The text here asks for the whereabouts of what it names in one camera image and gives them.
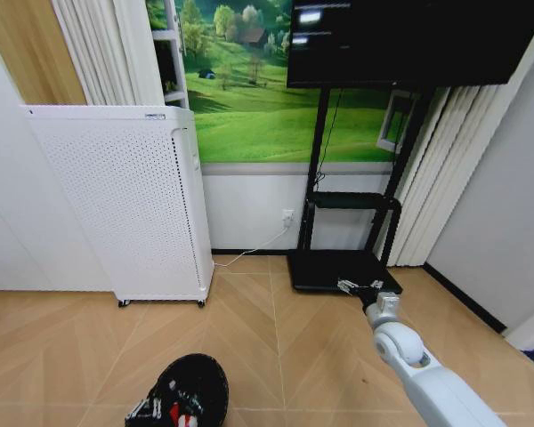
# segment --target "landscape wallpaper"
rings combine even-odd
[[[166,28],[162,0],[146,3],[152,28]],[[291,1],[176,0],[176,8],[202,162],[308,162],[319,91],[286,87]],[[389,97],[344,90],[327,162],[392,161],[376,146]]]

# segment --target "tv stand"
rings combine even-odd
[[[421,125],[425,120],[435,88],[424,88],[419,91],[421,96],[417,100],[414,112],[409,120],[405,140],[402,143],[400,154],[396,159],[383,194],[315,191],[330,89],[331,87],[329,86],[323,86],[320,89],[298,245],[296,250],[292,251],[288,256],[293,288],[305,292],[343,294],[338,289],[338,280],[350,280],[363,287],[370,286],[376,280],[380,280],[384,283],[383,292],[400,294],[402,291],[401,286],[386,269],[401,215],[401,205],[395,198],[395,192],[409,161],[409,156],[417,140]],[[375,210],[372,228],[364,248],[354,251],[312,250],[312,228],[317,208]],[[392,212],[392,216],[386,232],[384,250],[378,259],[374,254],[374,250],[388,212]]]

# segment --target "television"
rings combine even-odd
[[[534,0],[295,0],[288,87],[508,82]]]

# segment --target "herringbone floor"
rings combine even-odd
[[[509,425],[534,426],[534,365],[424,271],[392,273],[402,317],[433,353]],[[228,375],[228,427],[423,425],[355,298],[296,294],[285,258],[248,256],[218,268],[203,310],[0,293],[0,427],[122,426],[158,374],[194,351]]]

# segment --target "white curtain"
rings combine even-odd
[[[52,0],[89,105],[164,105],[144,0]]]
[[[436,93],[397,194],[402,213],[388,265],[425,263],[533,62],[534,38],[507,85]]]

